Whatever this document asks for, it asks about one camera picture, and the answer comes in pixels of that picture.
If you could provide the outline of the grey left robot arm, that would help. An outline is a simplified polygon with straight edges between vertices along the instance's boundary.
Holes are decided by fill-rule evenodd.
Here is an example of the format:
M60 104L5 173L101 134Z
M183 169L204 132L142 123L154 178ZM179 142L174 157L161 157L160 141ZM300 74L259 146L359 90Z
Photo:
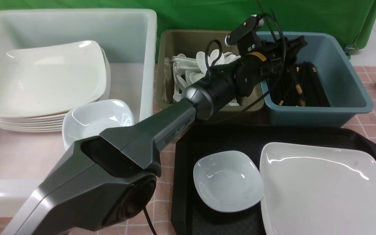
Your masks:
M161 151L195 121L206 121L236 97L293 64L304 36L257 42L231 63L206 61L203 78L181 100L129 127L108 128L74 142L30 195L3 235L99 231L137 216L161 177Z

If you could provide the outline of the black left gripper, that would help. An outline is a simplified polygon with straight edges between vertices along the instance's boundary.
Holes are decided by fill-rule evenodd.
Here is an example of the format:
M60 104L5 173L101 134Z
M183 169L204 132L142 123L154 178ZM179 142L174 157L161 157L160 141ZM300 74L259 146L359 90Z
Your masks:
M263 40L262 45L242 55L236 67L236 95L249 97L254 87L272 78L280 79L286 68L294 65L301 49L307 46L303 35L295 39Z

